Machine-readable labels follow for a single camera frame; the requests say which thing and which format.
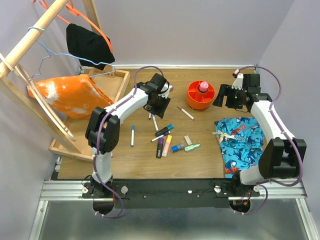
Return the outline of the purple cap white marker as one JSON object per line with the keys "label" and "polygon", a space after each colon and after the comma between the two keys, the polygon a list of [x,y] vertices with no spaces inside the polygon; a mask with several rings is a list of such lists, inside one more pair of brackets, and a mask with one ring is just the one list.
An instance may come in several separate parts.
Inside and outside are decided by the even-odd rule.
{"label": "purple cap white marker", "polygon": [[152,116],[152,120],[153,120],[155,131],[158,132],[159,131],[159,127],[158,127],[155,115]]}

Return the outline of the orange round organizer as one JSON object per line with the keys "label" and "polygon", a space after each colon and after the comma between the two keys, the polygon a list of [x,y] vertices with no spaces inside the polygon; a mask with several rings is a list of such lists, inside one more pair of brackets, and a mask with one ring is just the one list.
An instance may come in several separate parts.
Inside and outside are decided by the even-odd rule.
{"label": "orange round organizer", "polygon": [[192,109],[205,110],[215,98],[215,89],[210,83],[208,83],[209,88],[207,92],[202,93],[199,91],[199,85],[203,81],[204,80],[193,81],[187,88],[186,102]]}

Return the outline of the pink cap glue stick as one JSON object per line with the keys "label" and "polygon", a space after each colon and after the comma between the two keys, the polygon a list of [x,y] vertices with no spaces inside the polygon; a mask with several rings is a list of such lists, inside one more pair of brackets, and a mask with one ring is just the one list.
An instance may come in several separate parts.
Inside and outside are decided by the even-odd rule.
{"label": "pink cap glue stick", "polygon": [[209,90],[209,83],[206,82],[206,81],[202,81],[202,82],[199,84],[199,91],[200,91],[201,93],[206,93],[208,90]]}

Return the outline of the brown cap white marker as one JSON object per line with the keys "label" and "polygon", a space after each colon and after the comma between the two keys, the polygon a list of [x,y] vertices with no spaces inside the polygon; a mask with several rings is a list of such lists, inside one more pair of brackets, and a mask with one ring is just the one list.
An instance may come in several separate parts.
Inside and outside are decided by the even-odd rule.
{"label": "brown cap white marker", "polygon": [[188,113],[184,108],[182,108],[181,106],[177,106],[177,108],[180,110],[180,111],[182,111],[186,116],[188,116],[191,120],[195,120],[195,118],[190,114],[190,113]]}

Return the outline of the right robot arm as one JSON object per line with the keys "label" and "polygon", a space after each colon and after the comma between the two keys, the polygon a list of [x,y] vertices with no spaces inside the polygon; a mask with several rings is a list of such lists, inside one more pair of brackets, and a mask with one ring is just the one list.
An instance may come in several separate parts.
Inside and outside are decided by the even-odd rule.
{"label": "right robot arm", "polygon": [[240,110],[246,107],[252,117],[225,118],[215,122],[217,138],[224,160],[226,189],[241,196],[254,186],[274,182],[282,186],[284,179],[301,181],[307,144],[297,139],[283,125],[267,93],[256,85],[235,88],[220,86],[214,106]]}

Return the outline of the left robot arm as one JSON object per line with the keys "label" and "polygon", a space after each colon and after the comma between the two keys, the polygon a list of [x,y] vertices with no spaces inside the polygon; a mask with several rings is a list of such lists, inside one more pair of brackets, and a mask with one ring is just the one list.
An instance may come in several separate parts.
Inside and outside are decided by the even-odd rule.
{"label": "left robot arm", "polygon": [[174,87],[169,82],[159,86],[151,81],[139,82],[116,103],[96,107],[89,119],[85,138],[92,150],[93,171],[90,184],[101,198],[117,194],[109,184],[112,181],[111,155],[120,139],[120,127],[124,120],[140,108],[161,119],[171,101],[169,94]]}

